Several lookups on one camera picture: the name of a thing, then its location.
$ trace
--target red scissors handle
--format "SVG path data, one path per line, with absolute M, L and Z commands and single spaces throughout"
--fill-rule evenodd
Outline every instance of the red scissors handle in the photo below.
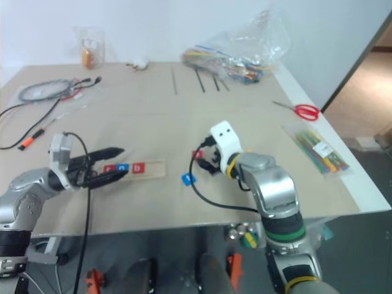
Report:
M 298 104 L 294 108 L 295 113 L 307 121 L 315 121 L 319 118 L 320 110 L 309 104 Z

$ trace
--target white wall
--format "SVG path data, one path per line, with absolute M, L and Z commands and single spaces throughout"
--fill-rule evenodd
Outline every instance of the white wall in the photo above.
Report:
M 380 40 L 377 41 L 376 46 L 392 47 L 392 23 L 382 34 Z
M 107 61 L 179 60 L 194 43 L 263 10 L 262 0 L 1 0 L 2 65 L 78 62 L 74 26 L 100 26 Z M 285 65 L 321 107 L 392 9 L 390 0 L 279 0 Z

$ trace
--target screwdriver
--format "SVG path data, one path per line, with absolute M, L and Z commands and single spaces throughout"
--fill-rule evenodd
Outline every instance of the screwdriver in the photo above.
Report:
M 33 136 L 31 136 L 30 138 L 26 139 L 26 141 L 23 142 L 22 145 L 20 145 L 18 147 L 18 149 L 20 151 L 25 150 L 28 146 L 30 146 L 30 144 L 32 142 L 34 142 L 34 140 L 38 137 L 40 137 L 41 135 L 43 135 L 45 133 L 45 130 L 47 129 L 48 126 L 50 126 L 51 124 L 53 124 L 55 121 L 57 121 L 58 119 L 62 118 L 65 114 L 58 116 L 57 118 L 52 119 L 50 122 L 48 122 L 48 124 L 45 127 L 41 127 L 37 132 L 34 133 Z

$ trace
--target floor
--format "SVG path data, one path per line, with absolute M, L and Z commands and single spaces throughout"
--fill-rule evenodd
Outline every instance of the floor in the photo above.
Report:
M 392 53 L 371 52 L 324 113 L 342 138 L 373 137 L 392 124 Z
M 373 181 L 392 204 L 392 160 L 384 153 L 353 151 Z M 392 212 L 345 216 L 327 225 L 334 236 L 318 250 L 324 280 L 341 294 L 392 293 Z M 61 252 L 69 263 L 59 267 L 64 293 L 72 293 L 81 239 L 66 238 Z M 194 268 L 203 252 L 216 256 L 222 264 L 231 252 L 243 254 L 243 271 L 238 293 L 273 294 L 261 251 L 227 243 L 224 228 L 195 227 L 153 232 L 133 232 L 89 238 L 83 273 L 94 267 L 107 275 L 108 287 L 123 277 L 134 262 L 155 257 L 159 264 L 159 294 L 196 294 Z M 58 293 L 53 265 L 29 264 L 28 273 L 46 294 Z M 30 284 L 32 294 L 38 293 Z M 84 278 L 79 293 L 85 293 Z

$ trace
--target label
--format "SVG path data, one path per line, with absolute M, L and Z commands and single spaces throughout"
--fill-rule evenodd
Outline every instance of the label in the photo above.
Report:
M 333 152 L 332 147 L 324 141 L 320 141 L 314 145 L 313 150 L 322 158 L 327 157 Z

